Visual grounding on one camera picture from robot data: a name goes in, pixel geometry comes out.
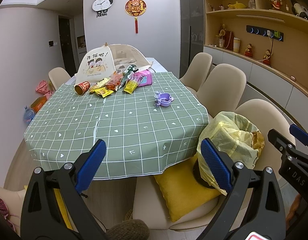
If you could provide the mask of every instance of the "checkered tablecloth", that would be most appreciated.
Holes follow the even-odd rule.
[[[169,107],[154,106],[154,91],[171,94]],[[45,171],[59,169],[88,152],[98,139],[107,153],[94,179],[160,174],[190,158],[208,124],[206,108],[171,73],[153,74],[153,84],[132,95],[105,98],[62,85],[37,113],[25,141]]]

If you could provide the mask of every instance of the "beige chair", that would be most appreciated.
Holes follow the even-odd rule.
[[[199,102],[214,118],[221,111],[234,111],[246,85],[244,72],[229,64],[217,65],[196,93]]]
[[[180,81],[186,88],[195,95],[198,89],[203,85],[212,65],[212,56],[200,52],[195,55],[185,75]]]
[[[48,76],[55,90],[57,90],[61,85],[66,83],[71,78],[70,75],[66,72],[66,70],[61,67],[53,68],[48,73]]]
[[[22,215],[23,202],[25,198],[26,190],[23,189],[21,191],[10,191],[0,187],[0,199],[2,199],[9,211],[9,221],[14,224],[16,233],[20,236],[20,218]],[[75,227],[75,224],[67,212],[69,221],[72,225],[73,230],[78,231]],[[105,232],[105,227],[95,219],[98,225]]]
[[[279,179],[278,170],[281,165],[281,154],[268,142],[267,133],[270,129],[274,128],[295,144],[295,138],[289,133],[288,122],[274,106],[261,99],[247,101],[238,107],[235,112],[247,117],[259,128],[264,136],[265,147],[256,163],[255,169],[262,170],[264,167],[270,166]],[[251,190],[246,193],[241,210],[235,221],[236,226],[243,219],[250,197]],[[214,198],[183,216],[180,220],[172,223],[169,219],[165,200],[154,177],[138,177],[134,197],[133,218],[143,220],[150,229],[192,230],[209,224],[224,198],[223,195]]]

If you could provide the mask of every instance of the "red cylindrical can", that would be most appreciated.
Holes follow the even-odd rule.
[[[84,94],[89,88],[91,84],[88,81],[84,81],[78,85],[75,86],[75,91],[78,95]]]

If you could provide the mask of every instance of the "red tassel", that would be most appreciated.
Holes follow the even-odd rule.
[[[137,17],[135,17],[135,33],[138,33]]]

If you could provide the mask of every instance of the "wine bottle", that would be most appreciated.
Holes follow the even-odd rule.
[[[308,20],[308,10],[300,5],[296,0],[290,0],[292,3],[292,12],[301,18]]]

